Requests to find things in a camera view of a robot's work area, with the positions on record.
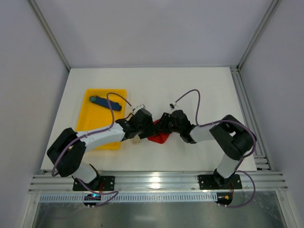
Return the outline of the red paper napkin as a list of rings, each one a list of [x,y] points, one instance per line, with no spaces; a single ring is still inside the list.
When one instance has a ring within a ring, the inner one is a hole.
[[[151,142],[154,142],[154,143],[164,144],[167,141],[167,139],[169,138],[171,133],[164,132],[163,130],[161,130],[160,129],[160,123],[161,123],[160,119],[155,120],[153,122],[155,133],[151,136],[148,136],[147,139]]]

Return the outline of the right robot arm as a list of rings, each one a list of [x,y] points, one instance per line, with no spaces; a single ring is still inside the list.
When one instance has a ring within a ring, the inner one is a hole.
[[[223,119],[205,124],[194,125],[182,110],[164,113],[154,123],[156,135],[177,133],[189,144],[215,140],[224,152],[222,160],[214,170],[211,184],[219,189],[232,185],[237,168],[256,147],[256,136],[234,116],[226,115]]]

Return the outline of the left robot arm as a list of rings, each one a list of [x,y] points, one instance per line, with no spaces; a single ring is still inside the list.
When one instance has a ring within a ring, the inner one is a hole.
[[[83,184],[99,179],[97,170],[82,161],[86,152],[109,143],[122,142],[139,136],[144,139],[155,133],[152,114],[145,108],[136,108],[130,119],[118,119],[107,127],[76,132],[66,128],[47,150],[53,163],[52,175],[72,176]]]

